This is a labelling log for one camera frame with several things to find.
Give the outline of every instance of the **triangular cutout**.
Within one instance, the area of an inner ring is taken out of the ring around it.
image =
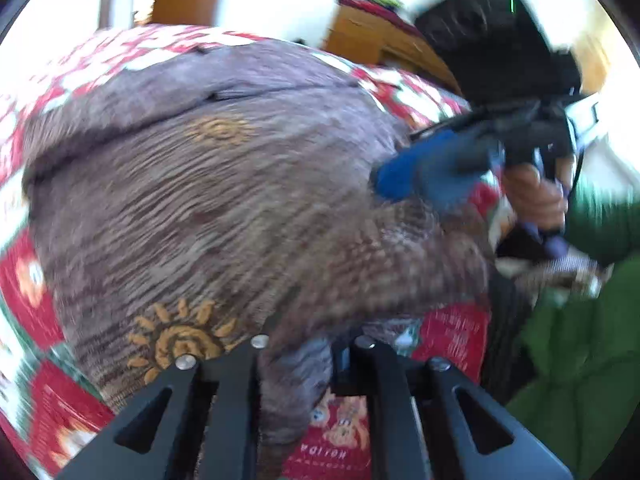
[[[145,454],[151,450],[158,426],[171,399],[170,388],[162,389],[158,395],[129,424],[122,428],[115,438],[119,446],[136,453]]]
[[[487,413],[468,391],[458,388],[456,398],[478,453],[489,455],[513,444],[513,436]]]

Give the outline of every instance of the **green jacket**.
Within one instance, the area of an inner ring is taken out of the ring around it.
[[[578,184],[566,238],[603,266],[615,262],[613,275],[597,299],[540,296],[521,336],[539,377],[508,409],[587,479],[640,402],[640,202]]]

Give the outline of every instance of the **sun emblem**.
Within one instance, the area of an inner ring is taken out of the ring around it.
[[[235,317],[212,322],[216,307],[215,301],[203,301],[194,313],[182,299],[175,316],[161,303],[152,306],[155,316],[136,316],[134,322],[140,332],[131,332],[128,339],[142,352],[129,359],[127,367],[147,368],[144,381],[149,384],[181,355],[213,359],[231,351],[245,337],[232,336],[236,328]]]
[[[200,142],[239,146],[249,140],[254,128],[239,116],[205,116],[191,121],[186,133]]]

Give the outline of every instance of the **wooden cabinet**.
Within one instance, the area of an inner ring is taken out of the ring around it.
[[[409,70],[460,93],[447,65],[423,38],[353,7],[339,6],[322,49],[361,64]]]

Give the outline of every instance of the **red fabric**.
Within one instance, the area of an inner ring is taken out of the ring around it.
[[[444,120],[448,115],[460,115],[469,111],[468,103],[450,92],[424,81],[420,77],[406,70],[397,70],[384,67],[359,67],[351,70],[351,75],[360,81],[360,85],[375,97],[385,110],[399,119],[402,119],[412,129],[418,130],[431,126]],[[401,91],[409,91],[420,99],[433,103],[439,110],[437,117],[427,117],[416,108],[405,104],[398,98]]]
[[[111,421],[113,413],[50,362],[42,364],[32,389],[31,452],[56,475],[81,444]]]
[[[0,144],[0,183],[7,180],[20,167],[22,136],[16,131]]]
[[[0,289],[15,319],[41,349],[64,341],[28,230],[0,259]]]
[[[420,345],[413,359],[445,357],[474,382],[480,382],[480,370],[491,315],[475,303],[449,305],[424,317],[420,327]]]
[[[500,190],[485,182],[480,182],[472,191],[469,202],[478,208],[483,218],[489,214],[500,200]]]
[[[366,398],[328,392],[282,475],[290,480],[369,480],[370,465]]]

